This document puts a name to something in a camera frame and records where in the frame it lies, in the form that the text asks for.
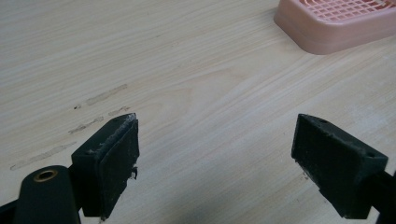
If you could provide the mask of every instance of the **scratch mark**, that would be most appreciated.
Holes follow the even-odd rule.
[[[127,110],[129,110],[130,108],[131,108],[131,107],[123,106],[123,107],[121,107],[121,108],[118,109],[118,110],[111,111],[110,113],[108,113],[108,115],[109,115],[109,116],[115,116],[115,115],[118,115],[121,111],[127,111]]]
[[[80,124],[80,125],[78,125],[77,128],[70,130],[69,133],[72,134],[72,133],[76,133],[76,132],[82,131],[82,130],[90,127],[92,124],[94,124],[96,122],[100,122],[102,120],[104,120],[104,118],[103,117],[99,117],[99,118],[96,118],[96,119],[94,119],[93,121],[91,121],[91,122],[89,122],[87,124]]]
[[[104,92],[102,94],[99,94],[99,95],[97,95],[95,97],[92,97],[92,98],[88,99],[85,103],[87,103],[87,105],[94,105],[94,104],[96,104],[96,103],[98,103],[100,101],[104,101],[105,99],[107,99],[111,95],[114,95],[117,92],[125,90],[127,88],[128,88],[127,84],[120,85],[120,86],[118,86],[117,88],[114,88],[111,91]]]
[[[11,171],[15,171],[15,170],[18,170],[18,169],[20,169],[20,168],[22,168],[24,166],[32,164],[35,161],[44,160],[44,159],[46,159],[46,158],[48,158],[48,157],[50,157],[52,155],[55,155],[56,153],[59,153],[59,152],[65,150],[65,149],[67,149],[68,147],[73,146],[75,143],[76,142],[72,142],[72,143],[69,143],[69,144],[64,145],[64,146],[55,147],[55,148],[51,149],[50,151],[42,153],[42,154],[40,154],[38,156],[34,156],[34,157],[30,158],[27,161],[18,161],[17,163],[15,163],[15,165],[9,167],[9,169]]]

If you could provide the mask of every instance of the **light wood surface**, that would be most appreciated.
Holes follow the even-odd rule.
[[[312,55],[274,24],[276,7],[1,1],[0,204],[135,112],[139,175],[106,223],[375,223],[374,209],[339,217],[290,149],[306,113],[388,155],[393,174],[396,37]]]

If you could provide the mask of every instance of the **wooden table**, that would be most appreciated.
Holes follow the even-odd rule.
[[[347,220],[290,157],[299,113],[396,170],[396,37],[301,50],[269,1],[0,2],[0,204],[23,178],[135,112],[139,176],[106,223]],[[99,218],[82,218],[99,223]]]

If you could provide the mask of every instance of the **pink soap dish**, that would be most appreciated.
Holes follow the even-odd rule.
[[[393,0],[280,0],[274,17],[302,49],[330,54],[396,35]]]

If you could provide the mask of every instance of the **wood grain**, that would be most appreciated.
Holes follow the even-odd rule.
[[[0,2],[0,204],[106,121],[139,119],[139,177],[106,223],[375,223],[339,217],[290,157],[299,113],[396,170],[396,37],[312,55],[277,1]],[[98,218],[82,218],[99,223]]]

